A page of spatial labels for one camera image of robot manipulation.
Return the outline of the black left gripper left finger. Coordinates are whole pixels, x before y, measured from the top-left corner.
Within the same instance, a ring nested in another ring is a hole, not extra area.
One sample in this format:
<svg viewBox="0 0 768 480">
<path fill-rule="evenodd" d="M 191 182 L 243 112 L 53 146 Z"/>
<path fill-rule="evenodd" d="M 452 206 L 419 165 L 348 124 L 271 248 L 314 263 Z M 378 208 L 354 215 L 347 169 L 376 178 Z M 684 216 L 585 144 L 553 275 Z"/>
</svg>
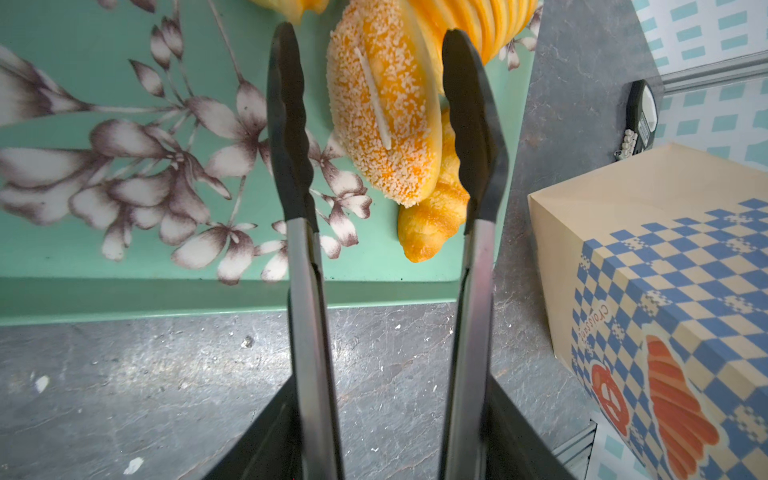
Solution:
<svg viewBox="0 0 768 480">
<path fill-rule="evenodd" d="M 300 429 L 290 377 L 204 479 L 299 479 Z"/>
</svg>

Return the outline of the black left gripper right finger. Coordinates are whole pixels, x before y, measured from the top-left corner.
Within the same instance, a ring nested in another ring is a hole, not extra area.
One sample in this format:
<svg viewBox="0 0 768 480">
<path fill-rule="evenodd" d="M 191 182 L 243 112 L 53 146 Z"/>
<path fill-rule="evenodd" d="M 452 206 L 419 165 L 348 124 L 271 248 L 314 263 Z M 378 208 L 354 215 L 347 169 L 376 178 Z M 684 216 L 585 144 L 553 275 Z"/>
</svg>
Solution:
<svg viewBox="0 0 768 480">
<path fill-rule="evenodd" d="M 486 479 L 573 479 L 492 376 L 486 403 Z"/>
</svg>

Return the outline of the checkered paper croissant bag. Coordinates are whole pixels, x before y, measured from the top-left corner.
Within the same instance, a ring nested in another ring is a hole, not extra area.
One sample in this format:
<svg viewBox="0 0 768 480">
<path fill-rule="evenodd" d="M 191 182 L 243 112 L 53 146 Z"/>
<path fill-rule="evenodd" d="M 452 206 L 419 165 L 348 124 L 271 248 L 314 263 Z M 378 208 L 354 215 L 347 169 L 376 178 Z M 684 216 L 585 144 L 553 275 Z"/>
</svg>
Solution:
<svg viewBox="0 0 768 480">
<path fill-rule="evenodd" d="M 655 479 L 767 475 L 767 176 L 669 144 L 528 198 L 555 356 Z"/>
</svg>

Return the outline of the golden fake croissant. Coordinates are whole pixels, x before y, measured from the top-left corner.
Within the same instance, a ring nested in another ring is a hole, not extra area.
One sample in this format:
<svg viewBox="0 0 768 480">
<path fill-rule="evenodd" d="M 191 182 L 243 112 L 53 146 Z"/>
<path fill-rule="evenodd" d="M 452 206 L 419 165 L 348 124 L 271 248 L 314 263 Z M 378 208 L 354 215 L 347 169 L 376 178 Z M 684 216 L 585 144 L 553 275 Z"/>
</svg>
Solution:
<svg viewBox="0 0 768 480">
<path fill-rule="evenodd" d="M 442 161 L 434 191 L 420 203 L 399 209 L 398 239 L 405 257 L 413 263 L 433 258 L 467 218 L 470 195 L 459 178 L 460 159 L 448 108 L 442 112 L 442 127 Z"/>
</svg>

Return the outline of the black metal tongs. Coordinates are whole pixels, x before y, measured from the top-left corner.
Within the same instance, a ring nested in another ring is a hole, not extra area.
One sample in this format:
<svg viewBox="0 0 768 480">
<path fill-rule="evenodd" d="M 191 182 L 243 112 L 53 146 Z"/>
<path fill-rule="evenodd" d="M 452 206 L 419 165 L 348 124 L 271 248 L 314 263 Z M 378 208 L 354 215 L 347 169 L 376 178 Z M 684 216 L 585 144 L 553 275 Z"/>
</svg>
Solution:
<svg viewBox="0 0 768 480">
<path fill-rule="evenodd" d="M 470 200 L 439 475 L 481 479 L 487 451 L 496 220 L 509 160 L 482 61 L 466 32 L 447 31 L 442 60 L 460 180 Z M 344 470 L 319 231 L 309 191 L 313 169 L 303 92 L 295 31 L 291 24 L 281 23 L 271 46 L 267 116 L 274 179 L 286 223 L 292 384 L 302 473 L 307 479 L 340 479 Z"/>
</svg>

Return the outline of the sesame fake bun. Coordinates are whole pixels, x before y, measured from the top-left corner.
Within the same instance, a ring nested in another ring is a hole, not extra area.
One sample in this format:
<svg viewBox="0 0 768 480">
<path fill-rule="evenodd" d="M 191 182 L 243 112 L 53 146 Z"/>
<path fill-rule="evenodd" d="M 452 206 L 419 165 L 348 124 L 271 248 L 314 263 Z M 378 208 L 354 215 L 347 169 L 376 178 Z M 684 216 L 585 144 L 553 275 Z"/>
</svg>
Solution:
<svg viewBox="0 0 768 480">
<path fill-rule="evenodd" d="M 404 207 L 435 189 L 442 122 L 431 58 L 404 1 L 352 1 L 330 36 L 335 134 L 365 179 Z"/>
</svg>

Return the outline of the pale yellow twisted bread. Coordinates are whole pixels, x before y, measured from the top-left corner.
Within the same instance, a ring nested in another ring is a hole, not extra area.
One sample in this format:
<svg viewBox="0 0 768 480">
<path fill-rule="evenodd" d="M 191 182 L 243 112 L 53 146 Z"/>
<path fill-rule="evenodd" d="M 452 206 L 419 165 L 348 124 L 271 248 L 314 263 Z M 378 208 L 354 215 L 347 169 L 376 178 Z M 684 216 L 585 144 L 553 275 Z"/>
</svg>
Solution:
<svg viewBox="0 0 768 480">
<path fill-rule="evenodd" d="M 429 52 L 437 89 L 443 88 L 442 44 L 447 31 L 462 30 L 484 64 L 497 58 L 509 71 L 521 66 L 521 50 L 533 52 L 543 12 L 533 0 L 411 1 Z"/>
</svg>

